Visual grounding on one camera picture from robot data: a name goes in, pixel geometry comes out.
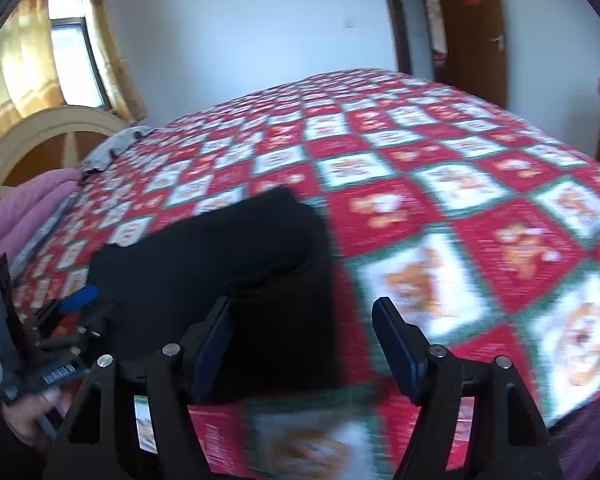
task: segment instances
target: window frame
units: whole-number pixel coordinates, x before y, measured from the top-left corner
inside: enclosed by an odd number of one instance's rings
[[[87,47],[87,56],[89,57],[89,62],[91,64],[93,78],[95,79],[98,92],[100,92],[100,97],[103,102],[102,105],[93,108],[104,111],[111,110],[112,108],[111,103],[109,101],[109,96],[107,95],[107,91],[104,88],[102,77],[100,76],[100,71],[98,70],[98,66],[96,65],[96,59],[93,56],[93,47],[91,46],[91,40],[89,38],[89,32],[87,30],[87,21],[84,18],[84,16],[77,16],[75,18],[55,18],[49,21],[51,22],[51,30],[54,30],[55,28],[80,27],[80,30],[82,31],[82,37],[84,38],[84,44]]]

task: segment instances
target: curtain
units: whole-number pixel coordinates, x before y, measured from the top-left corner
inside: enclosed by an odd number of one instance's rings
[[[83,1],[93,57],[111,106],[122,120],[141,121],[146,108],[120,54],[104,0]]]
[[[63,104],[48,0],[21,0],[0,29],[0,136],[23,118]]]

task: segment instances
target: red checkered blanket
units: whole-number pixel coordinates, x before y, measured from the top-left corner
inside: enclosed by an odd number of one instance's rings
[[[548,424],[600,395],[600,165],[492,104],[381,70],[256,92],[139,140],[88,181],[26,271],[18,307],[83,286],[107,242],[280,185],[333,232],[346,386],[192,407],[214,470],[350,480],[395,469],[418,412],[372,330],[379,296],[459,356],[509,355]],[[450,466],[471,412],[467,399]]]

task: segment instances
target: metal bolt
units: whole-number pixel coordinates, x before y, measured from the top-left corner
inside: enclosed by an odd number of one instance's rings
[[[180,351],[180,345],[177,343],[169,343],[162,348],[162,353],[168,356],[176,355]]]
[[[429,347],[429,353],[433,357],[444,357],[446,355],[446,348],[442,345],[431,345]]]
[[[98,357],[98,366],[100,368],[106,368],[113,362],[113,356],[109,354],[104,354]]]
[[[498,357],[496,357],[496,364],[500,368],[511,368],[511,359],[509,359],[506,355],[499,355]]]

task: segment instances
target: headboard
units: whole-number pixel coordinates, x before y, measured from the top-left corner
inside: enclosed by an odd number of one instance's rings
[[[48,108],[27,117],[0,138],[0,197],[37,174],[77,166],[126,127],[112,113],[85,106]]]

